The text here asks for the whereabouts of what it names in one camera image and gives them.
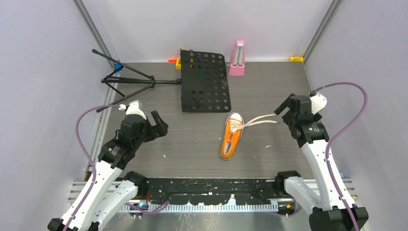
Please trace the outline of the white shoelace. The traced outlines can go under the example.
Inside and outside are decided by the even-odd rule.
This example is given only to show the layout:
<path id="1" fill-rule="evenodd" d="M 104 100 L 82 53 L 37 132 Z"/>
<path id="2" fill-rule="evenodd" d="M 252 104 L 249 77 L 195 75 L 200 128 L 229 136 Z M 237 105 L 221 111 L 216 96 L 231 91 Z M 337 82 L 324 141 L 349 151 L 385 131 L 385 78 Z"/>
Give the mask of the white shoelace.
<path id="1" fill-rule="evenodd" d="M 247 122 L 244 122 L 243 117 L 239 113 L 232 113 L 226 122 L 226 128 L 229 133 L 236 133 L 238 130 L 243 130 L 246 127 L 259 125 L 263 123 L 273 123 L 276 124 L 277 121 L 266 119 L 269 117 L 273 117 L 275 114 L 268 114 L 268 115 L 261 115 L 257 116 Z"/>

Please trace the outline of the orange canvas sneaker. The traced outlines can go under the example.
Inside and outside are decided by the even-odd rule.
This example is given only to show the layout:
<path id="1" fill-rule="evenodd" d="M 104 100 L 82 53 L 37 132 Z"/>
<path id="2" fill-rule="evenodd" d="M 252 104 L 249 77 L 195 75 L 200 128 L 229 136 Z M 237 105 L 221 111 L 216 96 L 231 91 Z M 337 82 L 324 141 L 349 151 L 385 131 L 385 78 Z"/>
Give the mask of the orange canvas sneaker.
<path id="1" fill-rule="evenodd" d="M 224 160 L 232 159 L 242 135 L 243 117 L 234 112 L 229 115 L 225 123 L 224 138 L 220 148 L 220 157 Z"/>

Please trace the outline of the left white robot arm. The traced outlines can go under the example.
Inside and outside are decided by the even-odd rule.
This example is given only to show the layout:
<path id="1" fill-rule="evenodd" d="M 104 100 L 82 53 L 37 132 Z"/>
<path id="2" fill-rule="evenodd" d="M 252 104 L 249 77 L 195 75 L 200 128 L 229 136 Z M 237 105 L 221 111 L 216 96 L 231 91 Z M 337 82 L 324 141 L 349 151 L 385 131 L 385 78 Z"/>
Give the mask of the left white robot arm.
<path id="1" fill-rule="evenodd" d="M 124 176 L 113 193 L 106 193 L 142 144 L 167 134 L 168 124 L 158 112 L 152 111 L 151 115 L 154 126 L 142 111 L 125 116 L 115 136 L 102 146 L 95 169 L 77 199 L 62 218 L 49 222 L 48 230 L 101 231 L 125 203 L 147 195 L 147 178 L 134 171 Z"/>

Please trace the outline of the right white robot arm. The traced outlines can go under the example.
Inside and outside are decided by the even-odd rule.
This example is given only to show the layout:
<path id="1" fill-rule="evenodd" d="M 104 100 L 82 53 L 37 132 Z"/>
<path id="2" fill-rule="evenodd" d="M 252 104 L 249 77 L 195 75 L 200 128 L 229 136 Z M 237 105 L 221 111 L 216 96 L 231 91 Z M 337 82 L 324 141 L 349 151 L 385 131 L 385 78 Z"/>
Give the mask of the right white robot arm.
<path id="1" fill-rule="evenodd" d="M 330 138 L 320 122 L 319 111 L 327 104 L 322 94 L 290 94 L 274 111 L 282 116 L 291 136 L 306 156 L 319 192 L 307 186 L 297 171 L 279 172 L 275 193 L 293 197 L 308 214 L 313 231 L 359 231 L 369 219 L 366 208 L 357 206 L 346 188 L 329 147 Z"/>

